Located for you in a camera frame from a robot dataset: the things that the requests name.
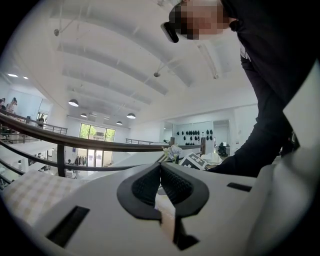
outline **black shirt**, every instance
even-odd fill
[[[222,4],[228,16],[237,19],[230,27],[248,53],[241,63],[258,98],[259,114],[241,148],[209,171],[257,177],[291,134],[283,109],[318,56],[317,23],[312,22],[316,8],[271,0],[222,0]]]
[[[316,8],[310,2],[222,0],[250,60],[283,103],[288,104],[318,55]]]

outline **person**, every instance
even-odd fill
[[[288,143],[292,128],[283,109],[317,59],[316,9],[309,2],[183,0],[170,12],[169,24],[187,39],[236,32],[241,65],[257,97],[247,141],[210,172],[257,177]]]
[[[44,115],[44,114],[42,114],[42,115],[41,115],[41,117],[40,117],[40,118],[38,118],[38,120],[37,120],[37,121],[38,121],[38,122],[41,122],[41,123],[44,123],[44,122],[45,122],[44,116],[45,116],[45,115]],[[43,124],[39,124],[39,123],[38,123],[38,127],[43,128],[43,127],[44,127],[44,125],[43,125]]]
[[[0,107],[2,110],[6,110],[6,98],[1,98],[0,99]]]
[[[15,113],[15,106],[18,104],[17,99],[14,97],[10,104],[7,105],[6,111],[10,113]]]

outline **wall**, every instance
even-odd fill
[[[48,115],[47,123],[59,127],[67,127],[67,111],[58,104],[53,104]]]
[[[9,91],[10,85],[2,78],[0,77],[0,99],[5,98],[5,104],[8,104],[8,91]]]
[[[214,125],[213,124],[213,136],[216,138],[216,145],[220,145],[221,142],[230,143],[229,140],[229,126],[228,125]]]
[[[14,97],[17,100],[17,105],[14,108],[14,112],[19,116],[25,118],[30,116],[32,120],[36,120],[42,98],[21,91],[9,89],[5,103],[10,103]]]
[[[256,123],[258,106],[256,104],[229,108],[204,114],[167,120],[170,123],[192,124],[208,121],[229,120],[230,155],[232,156],[247,140]]]
[[[132,125],[130,127],[129,138],[140,141],[161,142],[164,136],[164,128],[165,123],[163,121]]]
[[[46,98],[43,98],[39,108],[39,112],[48,115],[51,111],[52,106],[53,104],[49,100],[47,100]]]
[[[230,155],[233,155],[237,149],[237,131],[236,131],[236,121],[235,121],[235,113],[234,109],[224,109],[204,114],[192,115],[187,117],[180,117],[175,119],[170,119],[168,122],[171,122],[176,125],[181,124],[195,124],[195,123],[202,123],[202,122],[214,122],[214,121],[221,121],[221,120],[229,120],[229,129],[230,129]]]
[[[114,129],[115,130],[114,142],[117,142],[117,143],[126,143],[126,138],[129,137],[130,130],[128,128],[121,128],[121,127],[112,126],[112,125],[103,125],[103,124],[98,124],[98,123],[90,122],[86,120],[74,119],[71,117],[66,118],[66,128],[68,128],[67,135],[78,138],[80,133],[80,128],[81,128],[81,123]],[[72,152],[72,147],[69,147],[69,146],[65,147],[66,160],[70,159],[71,162],[73,162],[76,159],[76,156],[77,156],[77,150],[76,152]],[[113,152],[112,161],[116,163],[128,156],[129,154],[127,152]]]
[[[186,143],[194,143],[195,145],[201,144],[201,139],[195,141],[195,136],[202,136],[202,132],[204,133],[204,136],[207,136],[207,130],[213,130],[214,125],[212,121],[208,122],[198,122],[198,123],[188,123],[188,124],[180,124],[180,125],[174,125],[173,126],[173,136],[175,138],[174,142],[179,145],[185,145]],[[186,131],[199,131],[200,135],[186,135]],[[214,141],[213,140],[206,140],[205,141],[205,152],[206,153],[212,153],[214,151],[213,147]]]
[[[165,129],[163,131],[162,141],[164,140],[170,141],[171,137],[172,137],[172,129]]]
[[[243,106],[234,109],[235,124],[237,130],[238,147],[240,148],[248,139],[254,125],[257,123],[258,106]]]

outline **doorway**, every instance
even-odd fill
[[[104,155],[102,150],[88,149],[88,166],[89,167],[103,167]]]
[[[214,152],[217,153],[219,145],[226,148],[226,154],[230,156],[230,125],[229,120],[219,120],[213,122],[213,143]]]

